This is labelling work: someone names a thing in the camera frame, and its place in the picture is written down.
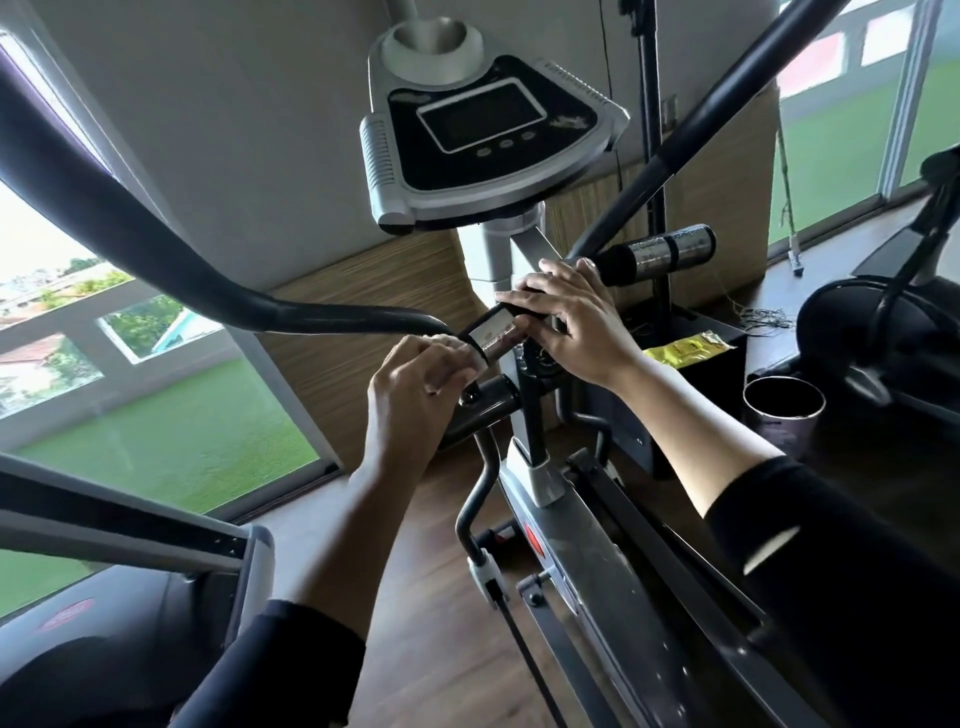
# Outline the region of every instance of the wooden floor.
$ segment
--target wooden floor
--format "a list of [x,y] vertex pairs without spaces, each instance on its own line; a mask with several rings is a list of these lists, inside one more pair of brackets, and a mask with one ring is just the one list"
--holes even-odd
[[[551,447],[571,452],[586,433],[555,431]],[[481,471],[473,443],[439,456],[414,495],[397,537],[373,615],[351,726],[552,726],[501,616],[470,578],[453,523]],[[344,502],[336,481],[259,519],[276,537],[275,594],[283,595],[323,543]],[[510,516],[496,492],[477,523]],[[536,572],[524,543],[500,564],[508,585]],[[588,725],[526,608],[511,613],[543,669],[570,726]]]
[[[807,272],[794,279],[785,265],[766,281],[738,292],[741,302],[784,307],[800,303],[827,280],[846,275],[914,210],[876,218],[804,254]],[[769,366],[796,348],[792,331],[751,341],[751,368]],[[586,433],[551,433],[551,449],[567,454]],[[679,484],[655,482],[622,458],[629,493],[708,555],[715,549]],[[960,574],[960,435],[903,411],[877,415],[866,405],[828,393],[809,463],[835,478],[868,507],[889,519],[918,545]],[[456,514],[481,465],[472,443],[438,457],[418,488],[391,555],[373,616],[367,660],[351,714],[351,726],[550,726],[553,725],[501,616],[474,586],[467,557],[454,537]],[[276,536],[277,595],[283,595],[328,525],[343,508],[345,480],[291,501],[260,519]],[[495,493],[478,519],[488,526],[508,517]],[[501,561],[509,584],[536,569],[519,545]],[[586,717],[527,610],[515,599],[512,613],[531,645],[568,723]]]

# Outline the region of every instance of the black tube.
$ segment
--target black tube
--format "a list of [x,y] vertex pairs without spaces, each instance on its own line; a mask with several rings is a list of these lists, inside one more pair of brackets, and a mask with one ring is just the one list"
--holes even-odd
[[791,62],[848,0],[793,0],[663,142],[657,155],[584,231],[568,259],[603,248],[741,109]]
[[91,252],[214,321],[281,333],[453,333],[411,308],[277,301],[223,276],[76,143],[3,52],[0,180]]
[[477,480],[467,500],[464,501],[464,507],[460,509],[457,515],[457,522],[453,529],[460,540],[467,557],[478,567],[487,563],[487,557],[473,538],[471,529],[473,522],[476,521],[477,514],[487,500],[493,486],[496,485],[497,478],[500,476],[500,449],[496,446],[496,438],[493,436],[493,430],[482,429],[474,435],[477,441],[477,447],[480,449],[480,456],[483,458],[483,472]]
[[[640,57],[640,121],[643,131],[643,161],[649,162],[663,145],[660,120],[660,58],[657,51],[657,0],[641,0],[634,9],[636,48]],[[647,234],[666,232],[666,195],[658,189],[647,203]],[[670,325],[670,277],[657,276],[653,282],[656,308],[654,325],[666,336]]]
[[613,435],[610,423],[602,417],[573,411],[573,379],[570,377],[565,377],[564,381],[561,382],[557,388],[555,398],[557,403],[557,416],[562,423],[565,425],[578,423],[596,430],[597,443],[593,451],[593,456],[600,465],[606,467],[607,461],[610,460],[610,445]]
[[894,305],[910,285],[910,281],[920,273],[921,268],[943,248],[958,216],[960,179],[954,178],[933,194],[918,215],[918,218],[924,218],[928,230],[910,257],[883,288],[883,294],[867,325],[863,350],[857,358],[861,366],[875,364],[886,354],[887,334]]
[[509,417],[520,408],[520,394],[505,376],[495,376],[479,387],[479,397],[467,406],[458,406],[446,426],[439,449],[461,443],[479,430]]

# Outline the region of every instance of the tree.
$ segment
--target tree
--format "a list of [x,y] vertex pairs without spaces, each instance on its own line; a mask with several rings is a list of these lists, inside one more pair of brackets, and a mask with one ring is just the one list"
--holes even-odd
[[64,338],[57,350],[47,357],[47,366],[57,373],[64,390],[90,381],[98,372],[70,339]]
[[82,296],[91,296],[94,293],[106,291],[115,285],[120,285],[120,283],[126,283],[128,280],[133,280],[129,274],[123,271],[110,271],[101,279],[82,280],[73,286],[73,290]]
[[60,308],[62,305],[67,303],[65,297],[56,293],[55,291],[44,289],[40,291],[39,299],[40,305],[43,307],[44,311],[52,311],[54,308]]
[[110,314],[107,322],[131,351],[142,358],[150,355],[181,311],[183,306],[169,296],[156,296]]
[[72,257],[70,258],[70,265],[63,269],[61,276],[69,276],[71,273],[76,273],[77,271],[84,271],[87,268],[92,268],[95,265],[99,265],[104,262],[101,257]]

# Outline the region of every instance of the red logo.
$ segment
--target red logo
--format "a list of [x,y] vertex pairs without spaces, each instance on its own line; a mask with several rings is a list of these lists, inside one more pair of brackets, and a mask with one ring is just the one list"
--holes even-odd
[[66,624],[71,619],[79,617],[92,606],[93,599],[84,599],[83,601],[78,601],[76,604],[71,604],[69,607],[63,607],[63,609],[43,622],[36,631],[49,632],[51,629],[56,629],[61,624]]
[[534,551],[540,555],[541,559],[545,559],[546,556],[543,554],[543,546],[540,545],[540,540],[538,540],[537,535],[534,533],[534,529],[531,528],[529,524],[525,523],[523,525],[523,530],[526,531],[527,541],[530,542],[530,546],[532,546]]

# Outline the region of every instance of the wrist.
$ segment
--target wrist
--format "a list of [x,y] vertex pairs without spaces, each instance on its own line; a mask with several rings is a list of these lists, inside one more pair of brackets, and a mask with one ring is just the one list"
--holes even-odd
[[635,395],[638,390],[642,390],[651,380],[660,376],[659,369],[662,366],[637,348],[634,355],[614,369],[607,389],[622,400],[626,400],[631,395]]
[[364,488],[377,488],[381,485],[390,488],[414,488],[423,476],[424,468],[412,462],[412,459],[398,453],[368,453],[354,472],[352,479],[362,483]]

